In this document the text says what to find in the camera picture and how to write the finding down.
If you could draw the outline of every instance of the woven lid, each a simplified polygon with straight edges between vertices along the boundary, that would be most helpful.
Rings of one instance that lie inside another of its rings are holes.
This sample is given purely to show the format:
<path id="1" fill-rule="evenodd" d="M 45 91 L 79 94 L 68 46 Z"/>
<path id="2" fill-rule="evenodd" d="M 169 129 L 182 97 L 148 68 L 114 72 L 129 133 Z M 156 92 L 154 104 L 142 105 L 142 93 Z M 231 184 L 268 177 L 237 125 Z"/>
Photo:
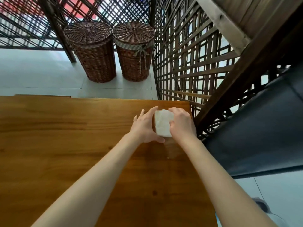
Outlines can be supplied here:
<path id="1" fill-rule="evenodd" d="M 64 29 L 65 37 L 76 45 L 94 45 L 106 40 L 112 33 L 111 27 L 98 21 L 72 23 Z"/>
<path id="2" fill-rule="evenodd" d="M 146 44 L 153 40 L 154 29 L 140 22 L 121 23 L 113 28 L 113 36 L 127 44 Z"/>

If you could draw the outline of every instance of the white paper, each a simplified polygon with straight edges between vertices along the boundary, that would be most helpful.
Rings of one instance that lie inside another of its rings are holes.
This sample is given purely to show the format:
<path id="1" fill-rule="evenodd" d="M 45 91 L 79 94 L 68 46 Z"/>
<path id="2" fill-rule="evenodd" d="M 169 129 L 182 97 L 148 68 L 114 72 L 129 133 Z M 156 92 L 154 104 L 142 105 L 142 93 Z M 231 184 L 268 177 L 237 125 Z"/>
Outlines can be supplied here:
<path id="1" fill-rule="evenodd" d="M 157 135 L 171 137 L 169 121 L 174 120 L 174 114 L 168 110 L 158 110 L 154 113 L 154 123 Z"/>

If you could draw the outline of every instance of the wicker basket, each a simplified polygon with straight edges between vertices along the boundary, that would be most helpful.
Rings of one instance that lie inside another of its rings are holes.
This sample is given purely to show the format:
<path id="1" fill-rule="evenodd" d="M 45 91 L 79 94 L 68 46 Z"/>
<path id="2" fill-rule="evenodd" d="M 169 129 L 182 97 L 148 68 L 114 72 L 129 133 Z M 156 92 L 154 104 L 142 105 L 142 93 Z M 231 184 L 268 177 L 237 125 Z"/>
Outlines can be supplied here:
<path id="1" fill-rule="evenodd" d="M 125 79 L 138 82 L 149 75 L 154 47 L 154 29 L 140 22 L 121 23 L 113 28 L 113 37 Z"/>
<path id="2" fill-rule="evenodd" d="M 76 22 L 64 29 L 64 35 L 91 81 L 105 83 L 116 76 L 112 29 L 108 24 Z"/>

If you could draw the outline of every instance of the wooden table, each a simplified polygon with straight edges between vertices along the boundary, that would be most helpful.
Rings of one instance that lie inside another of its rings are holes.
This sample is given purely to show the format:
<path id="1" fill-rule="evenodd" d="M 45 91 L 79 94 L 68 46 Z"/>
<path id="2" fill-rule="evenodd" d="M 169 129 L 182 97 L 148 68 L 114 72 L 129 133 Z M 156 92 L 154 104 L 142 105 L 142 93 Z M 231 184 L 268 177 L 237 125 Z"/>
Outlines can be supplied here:
<path id="1" fill-rule="evenodd" d="M 154 106 L 190 111 L 182 101 L 0 96 L 0 225 L 30 226 Z M 217 224 L 191 162 L 167 140 L 135 151 L 96 226 Z"/>

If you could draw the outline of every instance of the hand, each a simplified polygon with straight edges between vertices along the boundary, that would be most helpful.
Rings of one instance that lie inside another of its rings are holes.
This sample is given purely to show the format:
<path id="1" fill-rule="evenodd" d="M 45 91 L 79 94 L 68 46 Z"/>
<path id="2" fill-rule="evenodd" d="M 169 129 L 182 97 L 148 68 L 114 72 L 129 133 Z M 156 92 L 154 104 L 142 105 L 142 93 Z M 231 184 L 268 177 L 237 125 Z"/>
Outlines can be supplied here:
<path id="1" fill-rule="evenodd" d="M 197 137 L 196 127 L 187 111 L 176 107 L 169 108 L 169 111 L 174 114 L 174 121 L 170 121 L 169 124 L 170 133 L 176 142 Z"/>
<path id="2" fill-rule="evenodd" d="M 144 114 L 144 109 L 142 109 L 139 117 L 134 117 L 134 122 L 129 134 L 138 137 L 141 143 L 149 143 L 151 141 L 157 141 L 159 143 L 165 142 L 165 139 L 158 136 L 152 129 L 152 117 L 157 109 L 158 106 L 153 107 L 146 114 Z"/>

